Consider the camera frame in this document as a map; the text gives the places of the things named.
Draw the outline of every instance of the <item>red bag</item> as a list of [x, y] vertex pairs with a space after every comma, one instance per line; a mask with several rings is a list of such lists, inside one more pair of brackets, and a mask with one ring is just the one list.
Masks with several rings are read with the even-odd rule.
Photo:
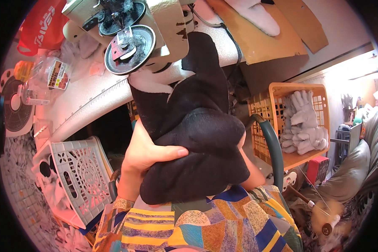
[[68, 18], [62, 14], [66, 0], [39, 0], [22, 23], [17, 50], [25, 56], [34, 56], [38, 49], [60, 49], [63, 26]]

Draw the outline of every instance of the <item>brown cardboard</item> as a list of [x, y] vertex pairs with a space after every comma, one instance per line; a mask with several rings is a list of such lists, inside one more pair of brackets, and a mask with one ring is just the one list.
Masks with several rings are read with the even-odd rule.
[[313, 54], [329, 44], [321, 23], [302, 0], [274, 0], [274, 3]]
[[280, 27], [280, 34], [270, 37], [239, 15], [224, 0], [206, 1], [228, 27], [247, 64], [307, 54], [300, 37], [275, 5], [262, 4]]

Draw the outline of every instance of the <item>white table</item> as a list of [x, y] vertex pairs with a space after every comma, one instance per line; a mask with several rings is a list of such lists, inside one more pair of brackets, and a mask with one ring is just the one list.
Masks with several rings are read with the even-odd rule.
[[[209, 23], [221, 23], [221, 19], [213, 12], [204, 0], [197, 0], [196, 12]], [[211, 28], [198, 22], [194, 31], [207, 33], [216, 44], [220, 66], [235, 64], [238, 59], [237, 49], [223, 28]], [[103, 50], [97, 51], [96, 57], [103, 57]], [[172, 64], [167, 70], [158, 73], [157, 78], [167, 85], [182, 80], [179, 64]], [[105, 70], [102, 76], [86, 76], [79, 80], [71, 80], [67, 89], [55, 101], [46, 106], [36, 106], [35, 117], [49, 119], [53, 122], [52, 136], [49, 139], [35, 138], [37, 154], [33, 161], [39, 162], [47, 154], [42, 147], [50, 142], [61, 142], [72, 134], [112, 111], [113, 109], [131, 101], [132, 94], [127, 83], [127, 76], [117, 76]]]

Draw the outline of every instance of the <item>colorful patterned shirt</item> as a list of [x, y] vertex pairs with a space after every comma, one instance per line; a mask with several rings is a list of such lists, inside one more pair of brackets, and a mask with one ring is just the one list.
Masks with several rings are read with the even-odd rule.
[[187, 203], [147, 205], [118, 199], [102, 214], [93, 251], [302, 251], [277, 187], [240, 185]]

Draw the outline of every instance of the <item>finger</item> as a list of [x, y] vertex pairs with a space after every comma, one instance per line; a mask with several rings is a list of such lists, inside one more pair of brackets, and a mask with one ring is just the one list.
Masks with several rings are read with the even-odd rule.
[[158, 146], [151, 148], [151, 159], [154, 162], [166, 162], [185, 157], [189, 151], [182, 146]]

